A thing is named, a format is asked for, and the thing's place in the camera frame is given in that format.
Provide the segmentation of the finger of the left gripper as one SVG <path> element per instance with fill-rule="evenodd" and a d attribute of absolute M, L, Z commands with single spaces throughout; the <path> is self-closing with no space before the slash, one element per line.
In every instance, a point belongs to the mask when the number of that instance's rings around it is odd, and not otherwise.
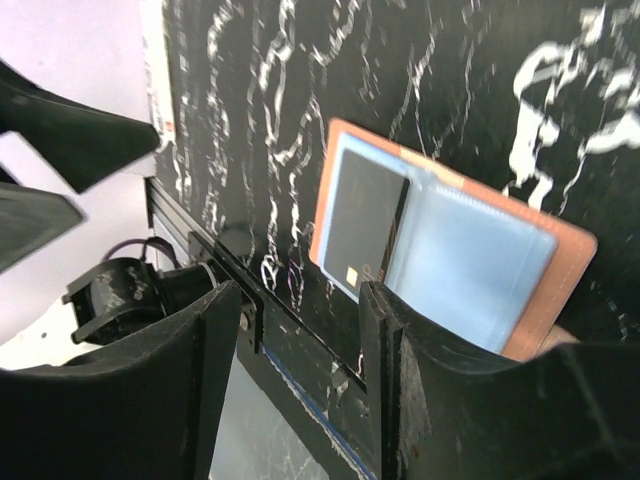
<path fill-rule="evenodd" d="M 1 64 L 1 132 L 19 134 L 77 193 L 152 153 L 153 125 L 44 90 Z"/>
<path fill-rule="evenodd" d="M 84 213 L 63 195 L 1 183 L 1 272 L 81 224 Z"/>

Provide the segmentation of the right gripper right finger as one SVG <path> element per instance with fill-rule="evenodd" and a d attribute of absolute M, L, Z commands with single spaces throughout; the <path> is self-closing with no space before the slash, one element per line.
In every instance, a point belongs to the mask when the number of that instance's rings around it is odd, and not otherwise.
<path fill-rule="evenodd" d="M 363 285 L 380 479 L 635 479 L 639 349 L 564 343 L 518 363 Z"/>

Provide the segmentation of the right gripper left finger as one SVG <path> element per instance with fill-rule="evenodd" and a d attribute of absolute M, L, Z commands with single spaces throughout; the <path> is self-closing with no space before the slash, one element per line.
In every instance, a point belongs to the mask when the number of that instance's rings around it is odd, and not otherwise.
<path fill-rule="evenodd" d="M 241 315 L 222 283 L 61 366 L 1 374 L 5 479 L 205 479 Z"/>

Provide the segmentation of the pink leather card holder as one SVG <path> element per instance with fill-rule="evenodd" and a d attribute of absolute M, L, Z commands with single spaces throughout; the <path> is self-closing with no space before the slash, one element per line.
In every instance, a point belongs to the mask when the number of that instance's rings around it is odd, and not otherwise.
<path fill-rule="evenodd" d="M 329 124 L 310 247 L 323 274 L 329 190 L 344 148 L 394 157 L 411 182 L 391 262 L 376 281 L 446 330 L 515 361 L 572 341 L 557 319 L 596 253 L 591 233 L 338 118 Z"/>

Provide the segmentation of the black VIP card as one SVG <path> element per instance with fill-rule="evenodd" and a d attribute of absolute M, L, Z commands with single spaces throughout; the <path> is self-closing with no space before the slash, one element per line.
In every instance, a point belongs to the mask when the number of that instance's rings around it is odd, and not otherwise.
<path fill-rule="evenodd" d="M 350 299 L 360 287 L 382 280 L 410 189 L 407 170 L 385 153 L 341 150 L 331 181 L 321 269 Z"/>

